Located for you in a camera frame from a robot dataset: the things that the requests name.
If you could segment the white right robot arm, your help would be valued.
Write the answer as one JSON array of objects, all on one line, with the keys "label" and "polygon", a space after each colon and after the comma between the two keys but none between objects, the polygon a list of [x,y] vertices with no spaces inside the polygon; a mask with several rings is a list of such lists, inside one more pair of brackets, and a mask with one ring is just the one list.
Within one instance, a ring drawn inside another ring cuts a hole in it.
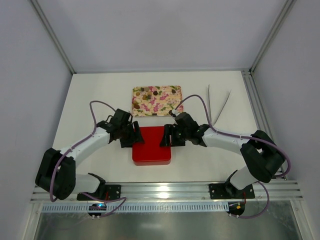
[{"label": "white right robot arm", "polygon": [[159,144],[175,147],[174,157],[181,168],[173,181],[213,181],[213,199],[253,198],[253,183],[268,183],[285,162],[283,153],[257,130],[251,135],[221,133],[209,125],[167,124]]}]

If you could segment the metal tweezers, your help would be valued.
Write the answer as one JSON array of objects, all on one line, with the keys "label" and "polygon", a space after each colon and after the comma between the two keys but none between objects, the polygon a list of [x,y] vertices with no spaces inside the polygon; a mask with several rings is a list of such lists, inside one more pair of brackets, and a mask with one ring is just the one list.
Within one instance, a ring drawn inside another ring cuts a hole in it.
[{"label": "metal tweezers", "polygon": [[218,89],[210,84],[207,87],[209,119],[214,126],[223,112],[231,95],[231,89]]}]

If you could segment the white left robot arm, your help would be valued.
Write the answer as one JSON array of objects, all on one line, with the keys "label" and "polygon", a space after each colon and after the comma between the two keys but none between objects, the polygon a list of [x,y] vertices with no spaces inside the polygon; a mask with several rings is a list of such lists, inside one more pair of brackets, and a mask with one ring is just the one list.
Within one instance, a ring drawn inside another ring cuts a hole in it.
[{"label": "white left robot arm", "polygon": [[94,174],[77,174],[77,167],[89,156],[113,141],[119,140],[122,148],[144,143],[137,121],[111,123],[100,121],[89,136],[70,146],[44,152],[35,185],[49,193],[51,201],[65,200],[77,194],[77,200],[108,201],[106,181]]}]

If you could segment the red box lid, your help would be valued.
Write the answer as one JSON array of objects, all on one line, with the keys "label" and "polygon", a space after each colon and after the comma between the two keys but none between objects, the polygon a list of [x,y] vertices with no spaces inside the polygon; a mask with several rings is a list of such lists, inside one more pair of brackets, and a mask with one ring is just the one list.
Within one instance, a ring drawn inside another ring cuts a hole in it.
[{"label": "red box lid", "polygon": [[164,126],[140,127],[144,143],[135,143],[132,147],[134,161],[166,161],[171,160],[171,147],[160,147],[164,134]]}]

